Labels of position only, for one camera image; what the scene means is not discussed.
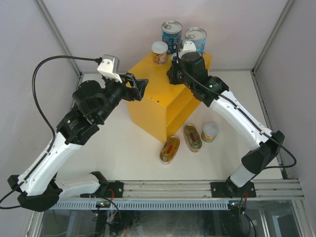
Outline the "dark blue soup can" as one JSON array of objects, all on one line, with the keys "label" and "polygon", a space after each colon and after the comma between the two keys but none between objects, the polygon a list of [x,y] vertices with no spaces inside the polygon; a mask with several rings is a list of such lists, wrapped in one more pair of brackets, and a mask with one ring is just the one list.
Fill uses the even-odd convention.
[{"label": "dark blue soup can", "polygon": [[182,37],[182,24],[178,21],[166,21],[161,26],[162,41],[168,45],[168,54],[176,52]]}]

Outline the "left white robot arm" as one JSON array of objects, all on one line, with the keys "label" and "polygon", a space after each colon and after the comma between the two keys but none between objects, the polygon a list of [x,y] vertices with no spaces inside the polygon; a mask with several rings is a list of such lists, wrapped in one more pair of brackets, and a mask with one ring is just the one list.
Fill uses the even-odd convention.
[{"label": "left white robot arm", "polygon": [[74,181],[57,181],[60,167],[99,131],[99,126],[121,100],[141,101],[148,79],[137,79],[132,73],[120,76],[121,82],[102,77],[105,87],[95,80],[81,83],[73,93],[74,106],[53,130],[47,148],[22,174],[11,175],[8,183],[19,192],[19,206],[43,212],[59,200],[73,196],[106,197],[109,182],[99,171]]}]

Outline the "light blue Progresso soup can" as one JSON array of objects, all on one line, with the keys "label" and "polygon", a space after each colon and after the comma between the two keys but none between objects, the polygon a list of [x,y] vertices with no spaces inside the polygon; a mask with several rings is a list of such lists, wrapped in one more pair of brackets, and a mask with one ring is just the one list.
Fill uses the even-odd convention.
[{"label": "light blue Progresso soup can", "polygon": [[193,27],[185,32],[185,39],[192,41],[197,49],[197,52],[202,56],[204,53],[207,33],[204,29]]}]

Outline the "left aluminium corner post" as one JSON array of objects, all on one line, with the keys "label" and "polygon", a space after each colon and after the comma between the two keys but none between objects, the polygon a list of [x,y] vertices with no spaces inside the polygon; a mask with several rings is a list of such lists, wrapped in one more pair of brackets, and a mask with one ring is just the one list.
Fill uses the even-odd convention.
[{"label": "left aluminium corner post", "polygon": [[33,0],[35,6],[39,10],[43,20],[47,24],[49,30],[51,31],[55,41],[59,45],[62,53],[67,56],[72,56],[69,47],[67,46],[62,34],[60,33],[54,19],[52,18],[47,6],[45,5],[43,0]]}]

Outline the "small green can white lid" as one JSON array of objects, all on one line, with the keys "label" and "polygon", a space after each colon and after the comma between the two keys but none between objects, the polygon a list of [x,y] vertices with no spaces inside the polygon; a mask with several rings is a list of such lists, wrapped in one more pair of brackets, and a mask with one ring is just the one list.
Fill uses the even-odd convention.
[{"label": "small green can white lid", "polygon": [[179,63],[179,59],[180,59],[180,53],[179,52],[175,52],[171,55],[171,62],[176,62]]}]

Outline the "aluminium front rail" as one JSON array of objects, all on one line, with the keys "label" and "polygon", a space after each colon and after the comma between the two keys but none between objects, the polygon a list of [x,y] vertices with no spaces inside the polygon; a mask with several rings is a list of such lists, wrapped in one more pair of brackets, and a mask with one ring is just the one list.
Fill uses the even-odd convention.
[{"label": "aluminium front rail", "polygon": [[[230,199],[225,182],[201,181],[123,181],[113,184],[106,197],[116,199]],[[303,199],[298,180],[254,180],[246,188],[248,198],[257,200]]]}]

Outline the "aluminium corner post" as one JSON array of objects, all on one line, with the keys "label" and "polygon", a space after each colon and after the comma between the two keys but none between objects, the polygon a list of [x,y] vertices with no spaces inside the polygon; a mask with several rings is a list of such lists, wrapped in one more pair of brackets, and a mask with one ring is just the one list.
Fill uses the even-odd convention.
[{"label": "aluminium corner post", "polygon": [[47,24],[49,30],[51,31],[55,41],[59,45],[62,53],[67,56],[72,56],[69,47],[67,46],[62,34],[60,33],[54,19],[52,18],[47,6],[45,5],[43,0],[33,0],[35,6],[39,10],[43,20]]},{"label": "aluminium corner post", "polygon": [[296,0],[287,0],[286,4],[280,14],[280,16],[278,17],[263,49],[261,50],[258,59],[256,60],[253,69],[251,70],[253,74],[255,74],[261,63],[263,62],[268,50],[270,49],[270,47],[272,46],[277,34],[279,33],[281,27],[283,26],[287,16],[289,15],[291,9],[293,8],[294,4],[295,4]]}]

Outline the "right aluminium corner post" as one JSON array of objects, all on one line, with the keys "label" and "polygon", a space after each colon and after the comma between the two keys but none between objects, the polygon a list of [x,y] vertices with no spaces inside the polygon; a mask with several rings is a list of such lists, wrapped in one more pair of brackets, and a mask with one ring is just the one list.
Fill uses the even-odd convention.
[{"label": "right aluminium corner post", "polygon": [[258,59],[256,60],[253,69],[251,70],[253,74],[255,74],[261,63],[263,62],[268,50],[270,49],[270,47],[272,46],[277,34],[279,33],[281,27],[283,26],[287,16],[289,15],[291,9],[293,8],[294,4],[295,4],[296,0],[287,0],[286,4],[280,14],[280,16],[278,17],[263,49],[261,50]]}]

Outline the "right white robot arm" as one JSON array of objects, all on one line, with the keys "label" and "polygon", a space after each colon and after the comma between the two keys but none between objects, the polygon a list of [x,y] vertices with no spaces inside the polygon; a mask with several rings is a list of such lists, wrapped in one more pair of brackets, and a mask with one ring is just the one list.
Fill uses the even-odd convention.
[{"label": "right white robot arm", "polygon": [[219,77],[208,74],[204,58],[198,53],[173,55],[166,74],[170,84],[185,85],[197,100],[221,115],[246,142],[249,152],[225,181],[225,193],[231,198],[240,196],[244,186],[279,154],[284,134],[261,125]]}]

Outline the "yellow two-shelf cabinet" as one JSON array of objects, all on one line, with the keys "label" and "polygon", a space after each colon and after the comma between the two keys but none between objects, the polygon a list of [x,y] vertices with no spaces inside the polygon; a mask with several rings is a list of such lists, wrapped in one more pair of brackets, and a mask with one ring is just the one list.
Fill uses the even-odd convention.
[{"label": "yellow two-shelf cabinet", "polygon": [[129,70],[137,79],[149,80],[143,99],[126,103],[131,120],[163,143],[175,135],[200,105],[183,84],[169,83],[166,73],[170,67],[170,56],[166,64],[158,65],[151,52]]}]

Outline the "gold oval fish tin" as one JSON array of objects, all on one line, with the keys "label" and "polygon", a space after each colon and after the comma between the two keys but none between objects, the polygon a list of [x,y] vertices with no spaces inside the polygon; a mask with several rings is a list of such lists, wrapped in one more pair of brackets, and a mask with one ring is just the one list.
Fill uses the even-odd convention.
[{"label": "gold oval fish tin", "polygon": [[192,124],[186,124],[183,132],[189,150],[194,153],[198,152],[202,147],[202,141],[196,127]]},{"label": "gold oval fish tin", "polygon": [[163,148],[160,151],[159,159],[160,162],[163,164],[169,164],[173,161],[178,148],[180,146],[180,139],[176,136],[170,136]]}]

